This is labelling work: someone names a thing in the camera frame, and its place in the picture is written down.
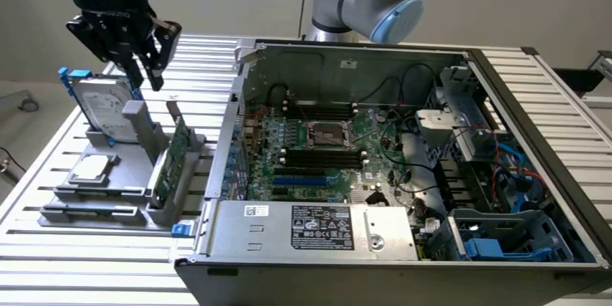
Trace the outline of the grey disk bay with blue caddy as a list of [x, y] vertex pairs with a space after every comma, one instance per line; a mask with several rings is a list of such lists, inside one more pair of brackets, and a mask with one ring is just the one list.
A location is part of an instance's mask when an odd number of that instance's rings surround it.
[[512, 214], [453, 210], [440, 228], [444, 258], [484, 262], [573, 262], [561, 233], [542, 211]]

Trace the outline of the CPU socket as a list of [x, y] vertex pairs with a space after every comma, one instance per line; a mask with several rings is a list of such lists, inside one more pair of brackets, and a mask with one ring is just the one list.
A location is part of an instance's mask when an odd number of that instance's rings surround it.
[[352, 148], [348, 122], [322, 120], [301, 122], [298, 124], [296, 145], [309, 150], [348, 150]]

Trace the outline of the silver CPU chip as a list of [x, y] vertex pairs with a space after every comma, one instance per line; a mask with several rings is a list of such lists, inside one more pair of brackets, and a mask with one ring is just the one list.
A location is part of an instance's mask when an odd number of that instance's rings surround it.
[[109, 156], [90, 155], [81, 159], [72, 170], [72, 180], [100, 181], [109, 166]]

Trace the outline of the open black PC case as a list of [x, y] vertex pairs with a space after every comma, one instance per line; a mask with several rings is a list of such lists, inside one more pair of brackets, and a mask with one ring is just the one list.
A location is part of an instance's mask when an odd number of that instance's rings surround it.
[[[357, 61], [342, 69], [341, 60]], [[488, 98], [500, 133], [492, 162], [465, 161], [429, 146], [416, 112], [436, 101], [445, 67], [466, 66]], [[174, 260], [204, 306], [540, 306], [612, 289], [612, 131], [540, 56], [521, 49], [390, 46], [257, 39], [236, 47], [237, 77], [210, 165], [193, 247]], [[284, 100], [354, 102], [400, 114], [413, 166], [408, 213], [416, 261], [226, 262], [198, 251], [210, 215], [228, 197], [245, 155], [236, 150], [252, 105]], [[444, 258], [440, 228], [456, 209], [542, 211], [573, 262], [484, 262]]]

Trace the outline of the grey castor wheel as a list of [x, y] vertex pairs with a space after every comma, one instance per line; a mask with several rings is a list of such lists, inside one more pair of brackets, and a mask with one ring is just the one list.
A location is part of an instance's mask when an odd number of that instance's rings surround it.
[[18, 109], [25, 113], [33, 113], [38, 110], [38, 102], [29, 93], [22, 95]]

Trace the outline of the silver hard disk blue caddy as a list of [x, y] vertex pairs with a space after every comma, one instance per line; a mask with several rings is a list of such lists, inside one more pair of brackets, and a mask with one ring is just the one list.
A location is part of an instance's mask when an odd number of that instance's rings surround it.
[[122, 109], [130, 100], [141, 97], [133, 94], [128, 79], [122, 75], [96, 74], [92, 70], [70, 70], [68, 67], [60, 67], [57, 74], [86, 118], [85, 135], [92, 145], [136, 144], [137, 134]]

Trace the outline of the silver aluminium profile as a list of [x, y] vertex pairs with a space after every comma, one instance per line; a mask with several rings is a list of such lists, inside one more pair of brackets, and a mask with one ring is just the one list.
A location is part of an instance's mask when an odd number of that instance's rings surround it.
[[612, 51], [600, 50], [586, 69], [596, 70], [612, 82]]

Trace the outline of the silver power supply unit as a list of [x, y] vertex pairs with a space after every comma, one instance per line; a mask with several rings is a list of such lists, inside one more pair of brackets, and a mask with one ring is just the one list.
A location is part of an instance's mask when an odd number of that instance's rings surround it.
[[[249, 204], [268, 205], [269, 215], [244, 216]], [[349, 207], [353, 251], [292, 248], [292, 206], [305, 205]], [[226, 262], [402, 262], [418, 259], [405, 209], [344, 203], [221, 201], [210, 215], [198, 251], [206, 258]]]

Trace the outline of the green graphics card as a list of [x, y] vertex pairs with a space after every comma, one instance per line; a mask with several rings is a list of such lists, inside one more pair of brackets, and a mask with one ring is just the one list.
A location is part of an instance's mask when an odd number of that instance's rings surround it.
[[186, 126], [176, 101], [166, 101], [166, 109], [174, 123], [174, 132], [153, 167], [152, 203], [158, 209], [177, 190], [185, 164], [185, 156], [192, 148], [190, 128]]

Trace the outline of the dark RAM stick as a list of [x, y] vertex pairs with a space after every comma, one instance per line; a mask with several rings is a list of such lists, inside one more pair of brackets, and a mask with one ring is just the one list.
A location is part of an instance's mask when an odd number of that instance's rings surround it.
[[142, 196], [145, 190], [142, 188], [60, 188], [56, 187], [53, 193], [57, 196], [82, 196], [82, 195], [104, 195], [104, 196]]
[[64, 213], [92, 213], [101, 216], [113, 216], [113, 215], [134, 215], [140, 212], [138, 208], [126, 207], [126, 208], [109, 208], [109, 207], [78, 207], [69, 205], [46, 205], [41, 208], [41, 211], [61, 211]]

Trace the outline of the grey printed parts rack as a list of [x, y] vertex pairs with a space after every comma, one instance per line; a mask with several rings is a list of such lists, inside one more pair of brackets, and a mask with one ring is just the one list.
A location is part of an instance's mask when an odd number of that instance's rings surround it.
[[142, 188], [142, 196], [57, 196], [46, 205], [69, 205], [78, 207], [134, 207], [140, 212], [132, 216], [113, 215], [101, 216], [92, 213], [64, 213], [61, 211], [41, 211], [38, 213], [38, 225], [56, 227], [73, 227], [88, 229], [122, 229], [142, 231], [166, 231], [178, 221], [184, 208], [184, 200], [188, 195], [190, 177], [200, 157], [201, 146], [205, 137], [194, 133], [190, 128], [192, 148], [186, 153], [186, 160], [181, 179], [170, 198], [161, 209], [152, 203], [152, 173], [158, 162], [160, 155], [168, 147], [172, 135], [166, 135], [158, 123], [148, 121], [149, 115], [146, 104], [141, 100], [130, 100], [122, 109], [124, 117], [130, 121], [137, 134], [137, 143], [117, 143], [112, 147], [96, 147], [89, 143], [81, 153], [76, 164], [90, 155], [109, 156], [109, 166], [100, 181], [72, 180], [72, 170], [60, 188]]

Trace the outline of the silver chipset heatsink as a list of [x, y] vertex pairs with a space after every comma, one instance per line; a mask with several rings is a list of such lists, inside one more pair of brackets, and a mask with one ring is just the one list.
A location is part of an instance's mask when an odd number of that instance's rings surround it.
[[381, 191], [360, 191], [349, 195], [352, 204], [365, 204], [368, 206], [396, 206], [397, 202]]

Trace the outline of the black power supply label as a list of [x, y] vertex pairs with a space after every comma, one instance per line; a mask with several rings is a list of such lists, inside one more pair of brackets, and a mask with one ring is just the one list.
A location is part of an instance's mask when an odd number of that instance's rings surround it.
[[290, 246], [297, 250], [354, 250], [348, 206], [292, 206]]

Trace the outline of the metal disk bay cage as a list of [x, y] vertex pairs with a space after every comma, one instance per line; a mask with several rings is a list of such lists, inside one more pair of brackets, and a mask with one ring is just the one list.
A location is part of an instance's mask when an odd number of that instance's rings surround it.
[[485, 107], [488, 95], [466, 66], [450, 66], [441, 70], [436, 101], [440, 109], [452, 116], [452, 141], [465, 161], [492, 162], [496, 154], [493, 135], [500, 133]]

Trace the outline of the grey metal bracket box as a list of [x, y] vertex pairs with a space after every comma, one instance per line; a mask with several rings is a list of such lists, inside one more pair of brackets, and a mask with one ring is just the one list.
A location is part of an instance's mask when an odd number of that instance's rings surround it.
[[422, 109], [416, 112], [417, 126], [429, 146], [442, 146], [448, 142], [456, 126], [454, 116], [441, 110]]

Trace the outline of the green motherboard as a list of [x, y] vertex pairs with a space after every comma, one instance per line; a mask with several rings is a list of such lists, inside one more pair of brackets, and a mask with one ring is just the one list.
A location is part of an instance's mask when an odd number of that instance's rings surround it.
[[397, 202], [408, 202], [408, 181], [412, 165], [404, 155], [406, 134], [400, 114], [388, 107], [360, 107], [346, 121], [352, 148], [365, 150], [362, 169], [324, 168], [326, 186], [278, 186], [272, 184], [274, 168], [286, 168], [285, 149], [308, 150], [296, 145], [298, 124], [313, 120], [286, 119], [285, 105], [252, 105], [238, 134], [233, 137], [236, 150], [245, 155], [245, 167], [228, 192], [236, 201], [288, 201], [350, 203], [349, 195], [360, 191], [381, 191]]

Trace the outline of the blue expansion slot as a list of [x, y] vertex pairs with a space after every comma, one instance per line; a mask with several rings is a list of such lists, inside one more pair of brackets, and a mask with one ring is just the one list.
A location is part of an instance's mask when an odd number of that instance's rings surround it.
[[278, 186], [326, 186], [325, 177], [274, 177], [272, 184]]

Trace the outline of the black expansion slot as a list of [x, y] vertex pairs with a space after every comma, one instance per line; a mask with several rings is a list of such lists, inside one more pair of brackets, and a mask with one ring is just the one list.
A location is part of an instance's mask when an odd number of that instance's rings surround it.
[[322, 168], [274, 168], [274, 176], [288, 177], [325, 177], [326, 172]]

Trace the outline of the black box beside table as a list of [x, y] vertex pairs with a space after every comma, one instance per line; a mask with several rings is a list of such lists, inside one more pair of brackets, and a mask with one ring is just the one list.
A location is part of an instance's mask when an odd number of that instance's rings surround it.
[[592, 92], [604, 78], [596, 70], [553, 68], [553, 71], [566, 83], [570, 90], [580, 94]]

